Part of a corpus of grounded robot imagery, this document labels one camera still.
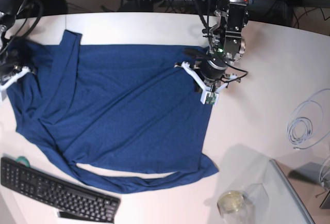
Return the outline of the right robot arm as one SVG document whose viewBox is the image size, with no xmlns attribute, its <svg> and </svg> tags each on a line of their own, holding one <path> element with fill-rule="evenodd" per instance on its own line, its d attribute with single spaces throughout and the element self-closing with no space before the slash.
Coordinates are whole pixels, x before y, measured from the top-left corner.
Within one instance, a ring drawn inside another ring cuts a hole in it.
<svg viewBox="0 0 330 224">
<path fill-rule="evenodd" d="M 34 5 L 39 6 L 37 17 L 32 26 L 21 36 L 18 33 L 22 30 L 27 21 L 9 39 L 5 38 L 6 32 L 15 24 L 17 16 L 28 9 L 26 19 L 29 19 Z M 5 82 L 11 77 L 23 71 L 24 63 L 19 59 L 17 52 L 9 51 L 10 44 L 27 38 L 39 23 L 44 12 L 40 0 L 1 0 L 1 81 Z"/>
</svg>

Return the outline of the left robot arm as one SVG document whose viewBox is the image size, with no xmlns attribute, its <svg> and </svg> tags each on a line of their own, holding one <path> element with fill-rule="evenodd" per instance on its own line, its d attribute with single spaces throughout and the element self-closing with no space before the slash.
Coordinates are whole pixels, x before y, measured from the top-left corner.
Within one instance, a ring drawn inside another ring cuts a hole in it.
<svg viewBox="0 0 330 224">
<path fill-rule="evenodd" d="M 186 70 L 194 81 L 197 91 L 214 97 L 221 87 L 231 82 L 240 82 L 240 76 L 226 74 L 234 68 L 245 52 L 242 30 L 247 25 L 249 0 L 194 0 L 197 13 L 204 26 L 203 33 L 208 49 L 185 49 L 184 53 L 195 62 L 182 62 L 179 67 Z"/>
</svg>

